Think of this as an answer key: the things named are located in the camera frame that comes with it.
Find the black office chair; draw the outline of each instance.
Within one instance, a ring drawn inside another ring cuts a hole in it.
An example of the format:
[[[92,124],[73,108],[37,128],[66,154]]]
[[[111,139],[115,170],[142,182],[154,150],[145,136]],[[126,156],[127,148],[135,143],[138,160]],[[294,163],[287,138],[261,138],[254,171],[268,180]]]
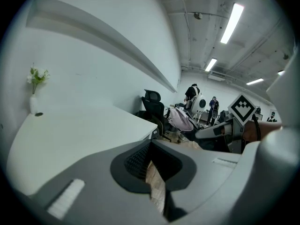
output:
[[[164,117],[165,106],[160,102],[160,94],[155,91],[146,90],[145,97],[142,97],[142,103],[144,104],[146,111],[150,112],[162,123],[162,136],[168,140],[168,137],[164,135],[164,132],[171,128],[171,124],[168,119]]]

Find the white desk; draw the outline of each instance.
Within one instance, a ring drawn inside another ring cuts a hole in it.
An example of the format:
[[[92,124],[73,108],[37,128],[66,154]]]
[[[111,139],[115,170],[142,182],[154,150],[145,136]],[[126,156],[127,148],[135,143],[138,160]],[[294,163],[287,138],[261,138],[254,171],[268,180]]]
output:
[[[12,186],[31,195],[79,159],[144,139],[157,125],[116,107],[28,115],[7,160]]]

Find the floor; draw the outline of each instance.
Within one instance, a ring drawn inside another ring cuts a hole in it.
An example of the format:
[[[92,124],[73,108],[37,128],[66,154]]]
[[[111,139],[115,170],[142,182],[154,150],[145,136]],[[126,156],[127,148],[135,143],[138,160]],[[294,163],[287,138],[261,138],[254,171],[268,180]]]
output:
[[[195,150],[202,149],[196,142],[189,141],[187,138],[185,138],[185,140],[182,141],[178,137],[179,134],[180,134],[179,132],[169,132],[167,137],[171,139],[172,143],[179,144],[183,147],[187,147]],[[159,137],[159,139],[168,141],[163,137]],[[160,213],[163,213],[164,205],[165,205],[165,182],[160,177],[156,167],[152,162],[148,166],[146,182],[149,183],[151,186],[151,201],[154,203],[158,211]]]

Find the fluorescent light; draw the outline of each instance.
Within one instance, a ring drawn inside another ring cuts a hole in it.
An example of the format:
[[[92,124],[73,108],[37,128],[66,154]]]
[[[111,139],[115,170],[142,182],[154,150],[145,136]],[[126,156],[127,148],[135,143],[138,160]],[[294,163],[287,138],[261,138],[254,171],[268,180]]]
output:
[[[244,10],[244,7],[235,3],[233,5],[233,9],[229,18],[229,22],[227,24],[225,33],[221,39],[221,43],[227,43],[228,40],[230,39],[236,25],[238,24],[238,21],[240,19],[240,16],[242,15],[242,12]]]
[[[281,71],[278,72],[278,75],[281,76],[283,73],[285,73],[285,71],[284,71],[284,70],[281,70]]]
[[[215,63],[216,63],[216,61],[217,61],[217,59],[215,59],[215,58],[212,58],[211,60],[210,60],[210,63],[209,63],[209,65],[207,66],[207,68],[205,69],[205,71],[209,71],[209,70],[211,70],[211,68],[212,68],[212,66],[214,66],[215,65]]]
[[[248,82],[248,83],[247,83],[247,85],[251,85],[251,84],[253,84],[253,83],[259,83],[259,82],[261,82],[261,81],[263,81],[263,79],[262,79],[262,78],[260,78],[260,79],[257,79],[257,80],[255,80],[255,81],[252,81],[252,82]]]

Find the white wall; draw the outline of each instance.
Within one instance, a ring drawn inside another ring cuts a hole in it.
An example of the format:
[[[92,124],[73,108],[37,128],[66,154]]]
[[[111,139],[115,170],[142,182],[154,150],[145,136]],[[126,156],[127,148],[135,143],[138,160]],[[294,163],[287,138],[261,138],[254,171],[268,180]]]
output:
[[[180,63],[167,14],[159,0],[60,0],[98,17],[115,28],[177,88]],[[49,70],[48,83],[37,88],[39,111],[113,104],[134,113],[144,89],[156,90],[171,104],[170,92],[141,70],[79,39],[25,27],[32,0],[15,18],[1,51],[1,154],[6,161],[15,134],[29,113],[30,66]]]
[[[213,96],[216,96],[217,100],[220,102],[219,112],[221,112],[222,110],[228,110],[228,106],[242,92],[241,90],[232,87],[225,82],[218,82],[209,79],[207,75],[183,72],[174,103],[183,102],[188,87],[190,87],[193,83],[196,83],[198,85],[200,92],[205,96],[206,109],[208,110],[210,109],[209,102],[211,101]],[[245,92],[244,94],[254,103],[254,105],[261,107],[261,114],[263,115],[262,120],[266,121],[269,116],[270,109],[275,109],[274,105],[267,105],[265,102]]]

